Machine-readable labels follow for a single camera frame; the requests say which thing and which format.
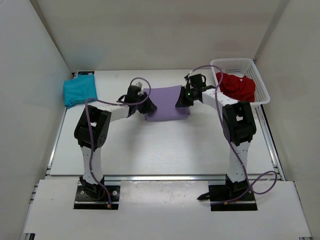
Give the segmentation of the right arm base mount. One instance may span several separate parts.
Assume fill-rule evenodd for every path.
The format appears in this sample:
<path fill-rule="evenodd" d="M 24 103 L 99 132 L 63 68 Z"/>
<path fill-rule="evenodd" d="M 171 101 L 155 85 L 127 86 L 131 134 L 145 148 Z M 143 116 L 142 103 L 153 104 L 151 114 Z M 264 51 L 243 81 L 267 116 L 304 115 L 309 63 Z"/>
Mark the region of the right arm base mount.
<path fill-rule="evenodd" d="M 226 175 L 225 184 L 209 184 L 208 192 L 201 194 L 198 201 L 210 201 L 212 212 L 257 211 L 254 193 L 246 180 L 232 182 Z"/>

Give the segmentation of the teal t shirt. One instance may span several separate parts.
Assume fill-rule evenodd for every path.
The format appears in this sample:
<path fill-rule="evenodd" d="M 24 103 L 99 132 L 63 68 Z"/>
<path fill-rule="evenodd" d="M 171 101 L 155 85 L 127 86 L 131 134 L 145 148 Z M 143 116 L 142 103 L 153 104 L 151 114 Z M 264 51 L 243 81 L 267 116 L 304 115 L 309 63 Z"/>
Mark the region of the teal t shirt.
<path fill-rule="evenodd" d="M 94 75 L 79 74 L 74 79 L 66 80 L 63 84 L 63 98 L 67 109 L 82 105 L 87 99 L 97 99 Z"/>

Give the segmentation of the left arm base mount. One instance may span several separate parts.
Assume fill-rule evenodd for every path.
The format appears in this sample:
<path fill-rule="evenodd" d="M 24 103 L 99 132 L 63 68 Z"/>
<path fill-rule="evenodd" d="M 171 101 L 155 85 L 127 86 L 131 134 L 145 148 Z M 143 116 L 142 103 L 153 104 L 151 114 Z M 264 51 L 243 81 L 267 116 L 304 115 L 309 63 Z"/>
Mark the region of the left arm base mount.
<path fill-rule="evenodd" d="M 79 177 L 74 197 L 75 210 L 118 210 L 121 193 L 120 185 L 105 185 L 87 183 Z"/>

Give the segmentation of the red item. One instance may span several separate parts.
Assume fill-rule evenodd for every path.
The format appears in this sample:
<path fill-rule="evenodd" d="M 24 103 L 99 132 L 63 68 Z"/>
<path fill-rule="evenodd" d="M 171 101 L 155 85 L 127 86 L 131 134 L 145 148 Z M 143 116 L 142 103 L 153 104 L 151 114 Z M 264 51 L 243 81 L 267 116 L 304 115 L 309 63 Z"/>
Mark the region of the red item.
<path fill-rule="evenodd" d="M 252 79 L 246 76 L 238 77 L 227 73 L 221 74 L 220 72 L 216 73 L 215 76 L 218 81 L 222 76 L 219 89 L 224 95 L 241 102 L 255 102 L 256 84 Z"/>

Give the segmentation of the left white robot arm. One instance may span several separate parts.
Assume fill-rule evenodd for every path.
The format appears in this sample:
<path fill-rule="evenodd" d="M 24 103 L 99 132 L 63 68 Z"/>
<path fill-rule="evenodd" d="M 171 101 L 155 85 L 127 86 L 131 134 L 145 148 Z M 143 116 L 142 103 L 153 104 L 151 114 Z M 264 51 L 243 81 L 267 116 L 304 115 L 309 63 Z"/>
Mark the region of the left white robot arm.
<path fill-rule="evenodd" d="M 84 174 L 80 177 L 80 182 L 93 200 L 100 200 L 105 194 L 101 148 L 107 140 L 110 123 L 129 118 L 136 112 L 147 114 L 156 110 L 157 107 L 150 100 L 149 94 L 142 90 L 140 82 L 131 84 L 117 103 L 108 103 L 105 109 L 85 104 L 75 127 L 74 137 L 83 156 Z"/>

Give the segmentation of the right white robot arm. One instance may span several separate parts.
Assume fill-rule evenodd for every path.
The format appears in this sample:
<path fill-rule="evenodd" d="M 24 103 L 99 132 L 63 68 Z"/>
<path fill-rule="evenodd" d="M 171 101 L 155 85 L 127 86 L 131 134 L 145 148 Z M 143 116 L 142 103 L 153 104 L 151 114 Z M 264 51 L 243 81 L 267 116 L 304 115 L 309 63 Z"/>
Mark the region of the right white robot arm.
<path fill-rule="evenodd" d="M 190 107 L 199 101 L 217 111 L 223 135 L 230 147 L 226 178 L 231 183 L 225 186 L 224 193 L 230 200 L 236 200 L 243 193 L 239 183 L 247 178 L 248 150 L 257 131 L 251 105 L 223 94 L 213 85 L 207 85 L 202 74 L 188 74 L 184 78 L 186 84 L 180 89 L 175 107 Z"/>

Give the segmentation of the purple t shirt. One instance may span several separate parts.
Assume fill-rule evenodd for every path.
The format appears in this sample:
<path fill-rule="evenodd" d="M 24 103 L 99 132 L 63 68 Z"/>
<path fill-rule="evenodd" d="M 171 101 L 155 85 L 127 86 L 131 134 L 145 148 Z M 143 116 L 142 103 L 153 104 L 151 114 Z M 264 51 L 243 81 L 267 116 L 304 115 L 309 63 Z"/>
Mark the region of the purple t shirt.
<path fill-rule="evenodd" d="M 147 122 L 185 120 L 190 115 L 189 107 L 176 107 L 181 85 L 152 88 L 149 99 L 157 107 L 154 112 L 146 113 Z"/>

